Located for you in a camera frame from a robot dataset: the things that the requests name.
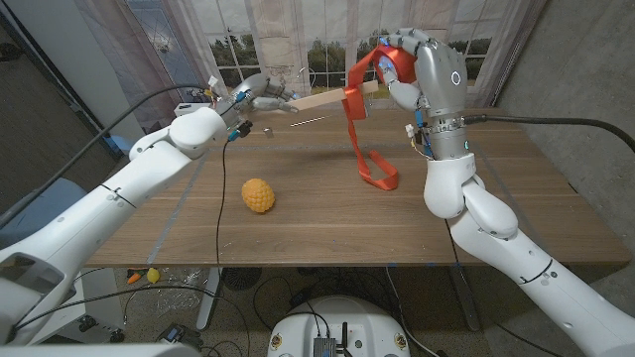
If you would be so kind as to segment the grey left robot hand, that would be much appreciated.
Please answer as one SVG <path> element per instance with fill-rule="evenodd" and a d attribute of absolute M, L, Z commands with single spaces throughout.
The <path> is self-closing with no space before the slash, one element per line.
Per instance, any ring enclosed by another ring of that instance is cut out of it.
<path fill-rule="evenodd" d="M 291 101 L 297 98 L 296 92 L 264 73 L 250 75 L 232 90 L 231 95 L 236 100 L 234 109 L 239 113 L 254 110 L 299 112 L 299 109 L 291 104 Z"/>

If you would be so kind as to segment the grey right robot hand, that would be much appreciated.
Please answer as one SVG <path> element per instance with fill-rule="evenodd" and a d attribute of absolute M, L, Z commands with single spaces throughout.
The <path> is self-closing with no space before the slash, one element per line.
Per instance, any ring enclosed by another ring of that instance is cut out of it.
<path fill-rule="evenodd" d="M 378 61 L 382 81 L 398 106 L 412 112 L 424 111 L 429 117 L 464 109 L 467 72 L 463 54 L 414 28 L 402 28 L 382 38 L 380 44 L 415 59 L 405 65 L 383 55 Z"/>

